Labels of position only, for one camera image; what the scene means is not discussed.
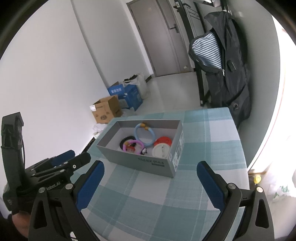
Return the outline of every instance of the gray box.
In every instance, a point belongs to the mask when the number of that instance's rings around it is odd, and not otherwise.
[[[120,141],[127,136],[133,136],[135,126],[139,123],[145,123],[151,127],[156,139],[167,136],[172,140],[167,158],[150,155],[153,146],[147,148],[148,154],[145,155],[127,153],[120,149]],[[149,131],[139,128],[137,134],[140,140],[144,142],[151,141]],[[165,177],[175,176],[183,146],[183,127],[179,120],[119,120],[114,123],[97,144],[99,150],[110,162]]]

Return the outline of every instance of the blue cardboard box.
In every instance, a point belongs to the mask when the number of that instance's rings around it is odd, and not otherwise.
[[[143,103],[136,85],[114,85],[108,88],[110,95],[118,95],[120,107],[122,109],[134,108],[136,111]]]

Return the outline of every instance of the table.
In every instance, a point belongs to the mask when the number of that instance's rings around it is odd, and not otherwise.
[[[205,160],[227,183],[249,189],[244,153],[230,112],[218,108],[131,116],[114,118],[109,126],[117,120],[143,119],[182,121],[185,144],[175,177],[109,162],[96,147],[98,138],[88,150],[91,163],[72,177],[74,182],[95,160],[105,165],[105,175],[83,214],[95,232],[111,241],[202,240],[219,210],[197,177],[197,163]],[[232,240],[242,212],[240,208],[227,240]]]

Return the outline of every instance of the floor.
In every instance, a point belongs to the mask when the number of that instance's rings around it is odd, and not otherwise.
[[[143,100],[137,115],[202,108],[195,72],[156,77],[147,84],[150,95]]]

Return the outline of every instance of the screw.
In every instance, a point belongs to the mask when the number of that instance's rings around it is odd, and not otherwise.
[[[43,193],[45,191],[45,188],[39,188],[39,193]]]
[[[262,187],[257,187],[256,190],[257,190],[258,192],[263,192],[263,188],[262,188]]]
[[[72,187],[73,187],[73,184],[72,184],[72,183],[68,183],[68,184],[66,185],[66,189],[67,189],[67,190],[72,189]]]
[[[233,184],[233,183],[229,183],[229,184],[228,184],[228,187],[229,187],[230,189],[235,189],[235,188],[236,188],[236,185]]]

